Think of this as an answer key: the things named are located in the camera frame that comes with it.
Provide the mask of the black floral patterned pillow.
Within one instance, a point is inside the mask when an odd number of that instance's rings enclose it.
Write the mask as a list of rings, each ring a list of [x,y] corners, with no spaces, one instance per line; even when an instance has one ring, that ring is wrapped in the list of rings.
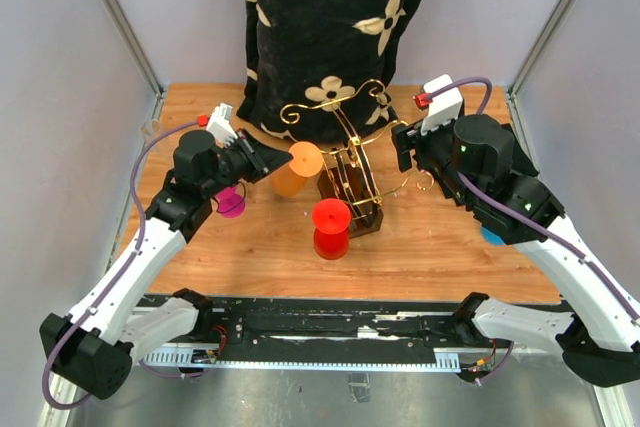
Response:
[[[401,36],[422,0],[245,0],[247,80],[237,115],[292,141],[361,136],[396,120],[386,92]]]

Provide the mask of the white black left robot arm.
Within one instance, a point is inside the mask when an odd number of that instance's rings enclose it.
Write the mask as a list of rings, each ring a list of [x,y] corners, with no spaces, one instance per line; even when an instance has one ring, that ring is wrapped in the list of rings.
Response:
[[[133,240],[96,286],[68,314],[49,314],[39,333],[46,355],[41,387],[50,406],[63,410],[50,390],[52,374],[104,400],[124,383],[132,366],[163,344],[186,336],[200,343],[216,330],[212,302],[181,289],[160,307],[131,316],[160,271],[192,240],[223,190],[257,183],[292,159],[243,129],[219,142],[195,123],[178,127],[173,167],[147,208]]]

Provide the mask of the red wine glass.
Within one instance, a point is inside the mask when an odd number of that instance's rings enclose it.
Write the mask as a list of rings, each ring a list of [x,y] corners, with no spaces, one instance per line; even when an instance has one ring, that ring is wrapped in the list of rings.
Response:
[[[351,211],[344,202],[335,198],[321,200],[312,211],[312,222],[313,246],[321,258],[337,260],[348,252]]]

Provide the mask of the magenta wine glass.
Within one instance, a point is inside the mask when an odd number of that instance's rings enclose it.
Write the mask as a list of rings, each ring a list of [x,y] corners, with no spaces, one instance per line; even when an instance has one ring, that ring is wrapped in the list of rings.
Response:
[[[246,203],[243,194],[237,192],[237,187],[228,187],[214,197],[216,212],[224,218],[237,218],[244,213]]]

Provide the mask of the left aluminium frame post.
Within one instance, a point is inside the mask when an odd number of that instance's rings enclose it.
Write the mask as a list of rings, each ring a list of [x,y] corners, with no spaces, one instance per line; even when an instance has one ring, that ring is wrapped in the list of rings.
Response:
[[[154,68],[146,55],[142,44],[135,34],[129,19],[119,0],[101,0],[119,32],[125,46],[132,55],[138,69],[154,95],[160,98],[165,88],[161,84]]]

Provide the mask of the orange wine glass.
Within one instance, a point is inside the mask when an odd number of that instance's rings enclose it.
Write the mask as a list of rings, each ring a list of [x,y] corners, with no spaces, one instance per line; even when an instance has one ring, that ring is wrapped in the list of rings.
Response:
[[[324,166],[323,154],[313,143],[295,142],[288,152],[292,159],[273,173],[269,180],[273,191],[283,197],[294,197],[306,182],[317,175]]]

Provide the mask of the right aluminium frame post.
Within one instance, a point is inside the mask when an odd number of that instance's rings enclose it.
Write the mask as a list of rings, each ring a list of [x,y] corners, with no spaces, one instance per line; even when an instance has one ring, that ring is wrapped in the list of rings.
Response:
[[[542,29],[537,35],[516,76],[507,89],[510,98],[516,97],[531,76],[558,29],[576,0],[557,0]]]

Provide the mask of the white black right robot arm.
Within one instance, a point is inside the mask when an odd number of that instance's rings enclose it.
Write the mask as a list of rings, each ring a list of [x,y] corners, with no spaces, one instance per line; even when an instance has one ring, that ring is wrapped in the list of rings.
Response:
[[[569,306],[554,312],[472,292],[451,320],[460,344],[524,344],[560,357],[599,387],[638,380],[638,301],[598,265],[509,126],[486,114],[460,115],[432,130],[396,126],[392,141],[400,171],[417,166],[431,174],[446,198],[532,260]]]

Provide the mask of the gold wire wine glass rack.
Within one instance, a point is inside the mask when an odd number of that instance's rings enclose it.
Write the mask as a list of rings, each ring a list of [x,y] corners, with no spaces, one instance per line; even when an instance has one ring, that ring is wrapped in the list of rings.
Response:
[[[343,146],[324,151],[324,170],[317,180],[317,188],[323,199],[334,198],[342,201],[350,210],[352,220],[348,227],[350,238],[372,234],[380,230],[384,214],[383,199],[397,190],[386,193],[379,190],[365,146],[375,140],[363,139],[342,110],[342,105],[366,91],[372,98],[386,92],[383,82],[369,79],[363,82],[355,93],[341,98],[334,98],[322,104],[307,106],[291,103],[280,109],[280,120],[287,125],[299,122],[302,110],[321,110],[325,107],[334,109],[333,115],[344,131]]]

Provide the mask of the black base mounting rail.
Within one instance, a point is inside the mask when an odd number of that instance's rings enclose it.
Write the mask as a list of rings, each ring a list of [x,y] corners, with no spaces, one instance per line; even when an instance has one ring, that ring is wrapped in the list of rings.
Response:
[[[469,370],[508,347],[455,325],[450,302],[214,297],[212,329],[146,358],[186,368]]]

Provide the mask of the black folded cloth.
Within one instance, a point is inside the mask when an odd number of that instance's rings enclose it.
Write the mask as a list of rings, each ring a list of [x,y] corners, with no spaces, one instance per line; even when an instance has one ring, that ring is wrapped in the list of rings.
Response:
[[[469,118],[460,118],[455,122],[453,166],[454,160],[460,160],[462,157],[462,144],[456,136],[457,131],[471,141],[468,146],[471,152],[463,159],[463,165],[467,168],[464,175],[469,179],[475,175],[471,168],[478,168],[478,176],[484,179],[487,185],[493,183],[495,191],[498,191],[509,180],[509,176],[537,177],[539,175],[539,171],[535,169],[533,162],[517,141],[512,127],[509,124],[499,124],[488,116],[473,115]],[[444,182],[435,177],[434,179],[445,198],[453,199],[457,206],[466,203],[466,188],[461,181]]]

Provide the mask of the blue wine glass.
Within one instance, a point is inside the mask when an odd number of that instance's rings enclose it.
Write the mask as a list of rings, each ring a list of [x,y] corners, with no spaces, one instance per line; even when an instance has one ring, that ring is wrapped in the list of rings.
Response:
[[[485,227],[481,228],[481,234],[482,234],[484,240],[487,243],[489,243],[489,244],[491,244],[493,246],[504,246],[505,245],[505,242],[502,240],[502,238],[499,235],[491,232],[489,229],[487,229]]]

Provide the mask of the clear wine glass front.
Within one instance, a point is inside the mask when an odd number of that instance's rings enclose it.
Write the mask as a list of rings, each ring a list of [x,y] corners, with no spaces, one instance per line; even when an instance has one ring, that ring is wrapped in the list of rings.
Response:
[[[162,124],[158,119],[147,120],[140,128],[140,134],[143,139],[143,145],[151,143],[161,132]]]

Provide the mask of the aluminium frame post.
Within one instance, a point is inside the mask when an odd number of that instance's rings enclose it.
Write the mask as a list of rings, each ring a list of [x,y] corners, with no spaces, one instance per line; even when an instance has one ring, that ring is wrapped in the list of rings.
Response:
[[[129,19],[119,0],[101,0],[119,32],[125,46],[132,55],[138,69],[154,95],[160,98],[165,88],[161,84],[154,68],[146,55],[142,44],[135,34]]]
[[[516,97],[531,76],[558,29],[576,0],[557,0],[542,29],[537,35],[516,76],[507,89],[510,98]]]

